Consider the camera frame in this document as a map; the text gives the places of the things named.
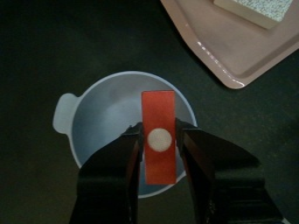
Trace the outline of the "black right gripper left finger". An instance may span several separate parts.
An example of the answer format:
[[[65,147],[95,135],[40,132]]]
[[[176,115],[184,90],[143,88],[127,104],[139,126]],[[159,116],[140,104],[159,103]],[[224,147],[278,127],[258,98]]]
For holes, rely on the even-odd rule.
[[[129,126],[79,169],[69,224],[137,224],[143,124]]]

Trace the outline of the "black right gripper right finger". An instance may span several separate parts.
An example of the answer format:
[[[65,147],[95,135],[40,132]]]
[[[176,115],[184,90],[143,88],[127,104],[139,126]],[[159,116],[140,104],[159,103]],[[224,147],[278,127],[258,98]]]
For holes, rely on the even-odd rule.
[[[196,224],[284,224],[258,158],[181,120],[175,128]]]

